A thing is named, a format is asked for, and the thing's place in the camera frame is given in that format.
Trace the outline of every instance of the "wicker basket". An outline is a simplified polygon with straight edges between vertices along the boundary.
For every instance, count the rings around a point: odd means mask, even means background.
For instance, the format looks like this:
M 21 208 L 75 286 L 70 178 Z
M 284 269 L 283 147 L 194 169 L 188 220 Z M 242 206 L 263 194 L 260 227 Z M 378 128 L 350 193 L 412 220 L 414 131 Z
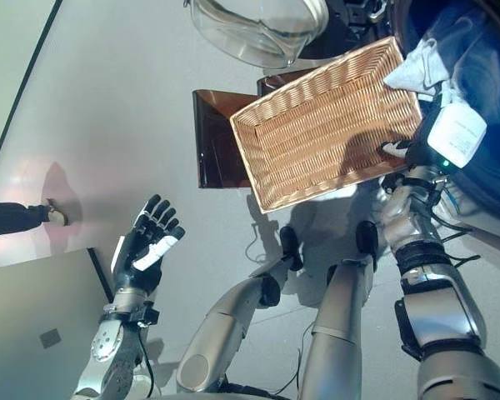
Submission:
M 263 213 L 403 167 L 378 150 L 410 138 L 416 97 L 383 83 L 403 61 L 387 37 L 290 82 L 231 118 Z

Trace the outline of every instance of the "white label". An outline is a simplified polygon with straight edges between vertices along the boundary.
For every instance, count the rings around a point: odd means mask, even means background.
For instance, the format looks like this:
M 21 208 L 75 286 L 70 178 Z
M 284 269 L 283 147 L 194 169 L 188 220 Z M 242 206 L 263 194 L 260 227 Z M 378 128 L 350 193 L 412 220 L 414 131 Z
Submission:
M 437 116 L 427 144 L 459 168 L 473 158 L 485 136 L 487 124 L 466 103 L 448 104 Z

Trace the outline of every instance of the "black pants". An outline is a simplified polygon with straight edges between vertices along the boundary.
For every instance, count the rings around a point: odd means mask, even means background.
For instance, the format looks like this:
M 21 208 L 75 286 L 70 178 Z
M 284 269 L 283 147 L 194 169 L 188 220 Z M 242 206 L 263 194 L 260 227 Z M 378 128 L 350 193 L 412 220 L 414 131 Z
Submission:
M 0 235 L 33 229 L 48 221 L 47 206 L 24 207 L 16 202 L 0 202 Z

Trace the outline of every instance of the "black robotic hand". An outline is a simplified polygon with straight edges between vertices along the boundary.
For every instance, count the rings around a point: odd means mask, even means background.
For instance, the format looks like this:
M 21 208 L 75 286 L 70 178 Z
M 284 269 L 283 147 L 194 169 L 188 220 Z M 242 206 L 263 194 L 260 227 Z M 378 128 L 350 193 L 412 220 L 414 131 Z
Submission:
M 185 231 L 170 202 L 156 194 L 137 215 L 132 230 L 118 240 L 111 270 L 116 289 L 136 288 L 150 294 L 161 279 L 163 255 Z

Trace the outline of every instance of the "black cable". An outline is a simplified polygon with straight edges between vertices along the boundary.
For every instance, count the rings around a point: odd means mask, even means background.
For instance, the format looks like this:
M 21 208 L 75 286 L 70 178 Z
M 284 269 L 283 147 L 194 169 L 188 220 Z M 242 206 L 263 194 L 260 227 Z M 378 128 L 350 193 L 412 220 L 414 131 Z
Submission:
M 476 254 L 475 256 L 471 256 L 471 257 L 454 257 L 448 253 L 447 253 L 447 257 L 451 258 L 452 260 L 456 260 L 456 261 L 473 261 L 473 260 L 478 260 L 479 258 L 481 258 L 481 256 L 479 254 Z
M 472 231 L 472 229 L 470 229 L 468 227 L 459 227 L 458 225 L 452 225 L 450 222 L 446 222 L 444 219 L 442 219 L 441 217 L 436 215 L 435 212 L 433 212 L 433 210 L 430 207 L 427 208 L 427 213 L 429 214 L 429 216 L 431 218 L 433 218 L 434 220 L 436 220 L 438 223 L 440 223 L 441 225 L 443 225 L 446 228 L 449 228 L 449 229 L 452 229 L 452 230 L 458 231 L 458 232 L 465 232 L 465 233 L 469 233 Z
M 306 337 L 306 334 L 308 333 L 309 328 L 313 326 L 314 322 L 311 322 L 309 325 L 307 325 L 306 329 L 303 331 L 302 334 L 302 346 L 301 348 L 298 349 L 298 365 L 297 365 L 297 371 L 294 373 L 291 379 L 289 379 L 289 382 L 285 384 L 280 390 L 274 393 L 274 396 L 277 396 L 281 392 L 283 392 L 285 389 L 288 388 L 288 386 L 293 383 L 293 381 L 296 379 L 297 380 L 297 390 L 300 390 L 300 382 L 298 381 L 298 377 L 300 376 L 300 367 L 302 366 L 302 355 L 303 355 L 303 339 Z
M 447 194 L 448 198 L 450 199 L 450 203 L 452 203 L 452 205 L 456 209 L 457 213 L 461 214 L 461 209 L 459 208 L 459 204 L 458 204 L 458 201 L 456 200 L 456 198 L 453 196 L 453 194 L 450 193 L 450 191 L 448 190 L 447 187 L 445 187 L 443 190 Z
M 475 256 L 471 256 L 469 258 L 464 258 L 460 262 L 458 262 L 456 265 L 454 265 L 455 268 L 461 267 L 463 264 L 468 263 L 469 261 L 474 261 L 474 260 L 479 260 L 481 258 L 480 255 L 476 254 Z
M 283 392 L 285 389 L 288 388 L 288 386 L 293 383 L 293 381 L 297 378 L 297 375 L 298 375 L 298 370 L 300 368 L 300 359 L 302 358 L 302 352 L 300 352 L 300 349 L 298 349 L 298 368 L 297 368 L 297 371 L 294 373 L 294 375 L 292 375 L 292 378 L 289 379 L 289 382 L 287 382 L 285 384 L 285 386 L 283 386 L 280 390 L 278 390 L 277 392 L 274 393 L 274 396 L 277 396 L 278 394 L 280 394 L 281 392 Z
M 150 365 L 150 360 L 148 359 L 147 349 L 144 347 L 143 338 L 141 337 L 141 329 L 139 329 L 137 335 L 139 336 L 139 343 L 141 344 L 142 353 L 144 354 L 144 362 L 147 364 L 147 370 L 148 370 L 148 373 L 150 374 L 150 390 L 148 391 L 148 395 L 147 395 L 147 398 L 150 398 L 150 396 L 152 396 L 152 392 L 153 392 L 152 366 Z
M 450 242 L 453 239 L 460 238 L 461 236 L 465 236 L 468 232 L 458 232 L 454 233 L 453 235 L 450 235 L 448 237 L 445 237 L 444 239 L 441 239 L 441 242 L 446 243 Z

